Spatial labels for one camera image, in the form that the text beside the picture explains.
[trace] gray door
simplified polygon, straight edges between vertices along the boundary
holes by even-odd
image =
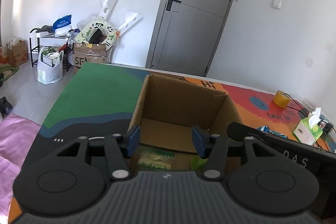
[[[203,76],[230,0],[167,0],[151,67]]]

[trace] tissue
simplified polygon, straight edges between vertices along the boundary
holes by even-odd
[[[320,115],[321,115],[321,108],[320,107],[316,107],[315,110],[313,112],[310,112],[308,114],[308,124],[309,124],[309,128],[313,129],[313,126],[318,126],[317,124],[321,121],[320,119]]]

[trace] brown cardboard box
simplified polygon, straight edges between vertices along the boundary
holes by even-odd
[[[146,76],[130,122],[141,126],[140,142],[175,151],[176,169],[190,169],[196,154],[191,126],[226,134],[231,122],[241,122],[229,95],[161,75]]]
[[[20,40],[19,43],[14,46],[8,46],[8,63],[14,67],[19,67],[19,65],[27,62],[27,52],[26,41],[24,40]]]
[[[0,63],[1,64],[6,64],[8,63],[8,58],[7,58],[7,45],[4,45],[0,47]]]
[[[85,62],[105,64],[107,57],[106,45],[75,43],[74,55],[75,71],[78,71]]]

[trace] painted table surface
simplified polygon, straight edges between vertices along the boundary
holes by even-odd
[[[79,136],[125,133],[142,83],[146,75],[152,73],[160,72],[86,62],[48,113],[26,157],[24,167]],[[275,105],[272,101],[273,94],[202,77],[168,74],[210,89],[225,91],[231,96],[244,124],[253,128],[268,125],[272,130],[295,140],[292,132],[300,121],[298,111]],[[293,101],[289,106],[297,107]],[[319,144],[327,149],[323,141],[319,141]],[[20,210],[13,199],[10,219],[15,219],[19,214]]]

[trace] small blue package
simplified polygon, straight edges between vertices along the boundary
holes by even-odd
[[[67,34],[71,29],[71,15],[64,16],[55,21],[52,26],[57,37]]]

